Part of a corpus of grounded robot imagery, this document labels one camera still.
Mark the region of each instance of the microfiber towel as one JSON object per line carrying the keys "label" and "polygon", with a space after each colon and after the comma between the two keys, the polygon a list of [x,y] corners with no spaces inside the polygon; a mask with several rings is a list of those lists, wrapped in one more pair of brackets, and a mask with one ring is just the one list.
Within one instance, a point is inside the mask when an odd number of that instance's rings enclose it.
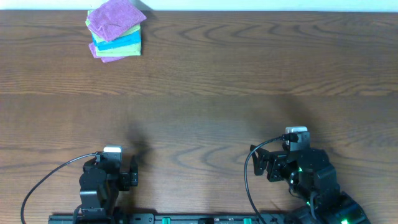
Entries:
{"label": "microfiber towel", "polygon": [[[89,10],[87,11],[87,16],[90,15],[90,13],[92,13],[94,10]],[[90,24],[90,21],[88,20],[88,18],[86,19],[86,26],[88,26]],[[124,37],[126,35],[130,35],[133,34],[134,32],[137,32],[141,29],[140,24],[133,26],[132,28],[128,29],[127,31],[125,31],[122,35],[120,35],[119,38]],[[93,31],[91,31],[89,29],[89,31],[91,32],[93,39],[95,40],[95,42],[97,43],[106,43],[106,41],[104,39],[102,39],[101,37],[98,37]]]}
{"label": "microfiber towel", "polygon": [[124,47],[127,45],[131,44],[136,44],[141,42],[141,36],[140,32],[134,32],[133,34],[117,38],[116,40],[112,40],[110,42],[100,42],[97,43],[95,39],[93,38],[94,45],[98,47],[98,50],[108,50],[108,49],[114,49],[117,47]]}
{"label": "microfiber towel", "polygon": [[99,50],[95,47],[95,54],[99,57],[140,56],[141,42],[109,50]]}
{"label": "microfiber towel", "polygon": [[146,16],[129,0],[110,0],[87,16],[87,26],[98,37],[109,42],[128,29],[146,20]]}
{"label": "microfiber towel", "polygon": [[125,58],[125,57],[99,57],[99,56],[97,56],[97,54],[95,53],[95,46],[94,46],[94,43],[89,44],[88,47],[90,48],[90,51],[91,51],[91,53],[93,54],[94,58],[101,58],[102,62],[104,62],[104,63],[113,62],[113,61],[116,61],[116,60],[120,60],[120,59],[122,59],[122,58]]}

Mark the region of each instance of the white wall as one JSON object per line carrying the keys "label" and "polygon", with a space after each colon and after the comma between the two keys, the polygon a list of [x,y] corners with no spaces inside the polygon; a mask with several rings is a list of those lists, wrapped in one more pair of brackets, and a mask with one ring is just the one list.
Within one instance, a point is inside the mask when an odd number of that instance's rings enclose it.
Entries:
{"label": "white wall", "polygon": [[[95,9],[107,0],[0,0],[0,9]],[[132,0],[140,9],[398,12],[398,0]]]}

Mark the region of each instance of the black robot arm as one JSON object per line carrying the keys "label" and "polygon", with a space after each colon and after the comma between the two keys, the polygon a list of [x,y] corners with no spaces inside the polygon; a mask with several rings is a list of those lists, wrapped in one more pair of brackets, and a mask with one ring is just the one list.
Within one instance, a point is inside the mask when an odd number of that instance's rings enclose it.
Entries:
{"label": "black robot arm", "polygon": [[[346,193],[340,192],[336,170],[324,150],[310,147],[306,127],[289,127],[283,135],[283,151],[257,149],[252,155],[254,173],[267,171],[270,182],[285,180],[289,192],[308,205],[307,216],[319,223],[370,223],[363,209]],[[298,222],[297,216],[291,218]]]}
{"label": "black robot arm", "polygon": [[128,191],[138,185],[138,166],[134,156],[129,172],[120,172],[121,147],[106,146],[103,152],[85,162],[80,177],[80,198],[82,216],[74,222],[119,223],[115,220],[114,208],[119,191]]}

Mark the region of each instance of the table surface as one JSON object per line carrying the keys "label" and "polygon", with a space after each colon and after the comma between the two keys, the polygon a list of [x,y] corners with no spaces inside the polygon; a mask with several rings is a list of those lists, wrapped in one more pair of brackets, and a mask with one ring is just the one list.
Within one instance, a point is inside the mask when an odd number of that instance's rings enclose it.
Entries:
{"label": "table surface", "polygon": [[[249,146],[296,125],[373,223],[398,222],[398,14],[145,14],[142,56],[103,64],[85,11],[0,12],[0,223],[106,144],[139,159],[127,211],[252,213]],[[80,204],[83,163],[32,194],[28,223]],[[303,205],[285,182],[249,186],[260,210]]]}

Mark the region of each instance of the black cable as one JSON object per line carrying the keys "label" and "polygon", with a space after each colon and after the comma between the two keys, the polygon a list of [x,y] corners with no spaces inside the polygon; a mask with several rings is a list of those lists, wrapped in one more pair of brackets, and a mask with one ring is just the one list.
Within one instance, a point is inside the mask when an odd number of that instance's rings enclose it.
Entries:
{"label": "black cable", "polygon": [[55,173],[56,171],[58,171],[58,170],[61,169],[62,167],[66,166],[66,165],[69,165],[69,164],[71,164],[72,162],[75,162],[75,161],[77,161],[77,160],[79,160],[79,159],[86,158],[86,157],[89,157],[89,156],[95,156],[95,153],[79,156],[79,157],[77,157],[77,158],[74,158],[74,159],[72,159],[72,160],[70,160],[70,161],[68,161],[68,162],[66,162],[66,163],[64,163],[64,164],[62,164],[62,165],[60,165],[60,166],[58,166],[58,167],[55,168],[53,171],[51,171],[49,174],[47,174],[41,181],[39,181],[39,183],[37,183],[37,184],[32,188],[32,190],[30,190],[30,192],[26,195],[26,197],[25,197],[25,199],[24,199],[24,202],[22,203],[22,206],[21,206],[21,221],[22,221],[22,224],[26,224],[26,222],[25,222],[25,217],[24,217],[25,205],[26,205],[27,199],[28,199],[29,196],[33,193],[33,191],[34,191],[42,182],[44,182],[48,177],[50,177],[53,173]]}
{"label": "black cable", "polygon": [[293,196],[293,197],[297,197],[297,198],[299,198],[299,199],[302,199],[302,200],[304,200],[304,198],[303,198],[303,197],[296,196],[296,195],[292,194],[292,187],[289,187],[289,194],[290,194],[291,196]]}
{"label": "black cable", "polygon": [[83,205],[79,205],[77,206],[77,208],[75,209],[75,211],[73,212],[73,221],[72,224],[77,224],[77,216],[79,216],[79,210],[82,208]]}
{"label": "black cable", "polygon": [[261,222],[262,222],[263,224],[267,224],[267,223],[266,223],[266,221],[261,217],[261,214],[260,214],[259,211],[256,209],[256,206],[254,205],[253,200],[251,199],[251,196],[250,196],[250,191],[249,191],[249,186],[248,186],[248,163],[249,163],[249,160],[250,160],[251,156],[253,155],[253,153],[256,152],[257,149],[259,149],[259,148],[262,147],[262,146],[265,146],[265,145],[268,144],[268,143],[271,143],[271,142],[274,142],[274,141],[278,141],[278,140],[283,140],[283,138],[284,138],[283,136],[280,136],[280,137],[277,137],[277,138],[274,138],[274,139],[270,139],[270,140],[268,140],[268,141],[265,141],[265,142],[261,143],[260,145],[256,146],[256,147],[253,149],[253,151],[251,151],[251,152],[249,153],[248,157],[246,158],[246,162],[244,163],[244,184],[245,184],[245,186],[246,186],[246,193],[248,193],[248,198],[249,198],[249,201],[250,201],[251,206],[253,207],[253,210],[255,211],[256,215],[259,217],[259,219],[261,220]]}

